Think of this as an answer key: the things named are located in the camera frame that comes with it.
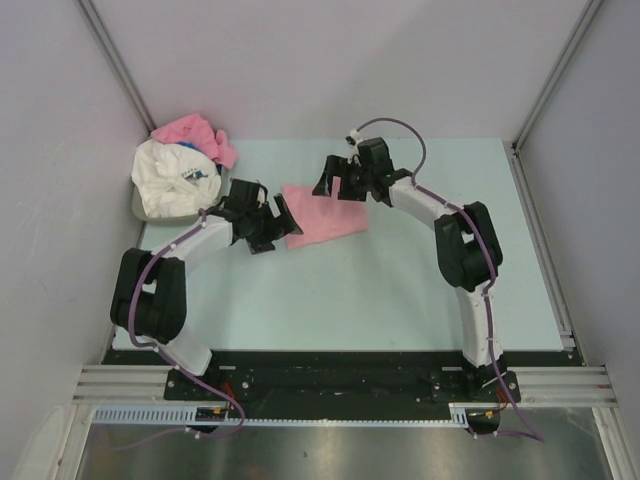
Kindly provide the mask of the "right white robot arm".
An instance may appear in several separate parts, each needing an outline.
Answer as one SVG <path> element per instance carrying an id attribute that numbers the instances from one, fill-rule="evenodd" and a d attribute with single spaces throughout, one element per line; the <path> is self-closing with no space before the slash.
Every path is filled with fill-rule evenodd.
<path id="1" fill-rule="evenodd" d="M 473 401 L 486 400 L 498 385 L 487 367 L 502 354 L 495 336 L 491 289 L 503 262 L 487 207 L 479 201 L 460 207 L 420 185 L 416 172 L 394 167 L 388 145 L 381 138 L 349 141 L 353 146 L 350 156 L 326 157 L 312 194 L 331 196 L 338 178 L 338 199 L 363 202 L 371 197 L 432 229 L 440 273 L 459 298 L 462 353 L 473 368 L 461 376 L 461 388 Z"/>

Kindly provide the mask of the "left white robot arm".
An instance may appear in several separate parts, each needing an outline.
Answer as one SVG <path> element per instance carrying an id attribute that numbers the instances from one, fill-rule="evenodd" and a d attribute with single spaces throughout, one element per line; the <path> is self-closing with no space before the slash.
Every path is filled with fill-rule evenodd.
<path id="1" fill-rule="evenodd" d="M 154 250 L 131 248 L 121 259 L 110 308 L 112 323 L 138 348 L 151 348 L 187 372 L 186 387 L 197 398 L 214 397 L 220 374 L 211 369 L 211 349 L 188 327 L 188 279 L 210 257 L 239 241 L 251 254 L 271 252 L 289 234 L 301 235 L 284 195 L 268 200 L 267 188 L 234 179 L 227 195 L 197 214 L 180 235 Z"/>

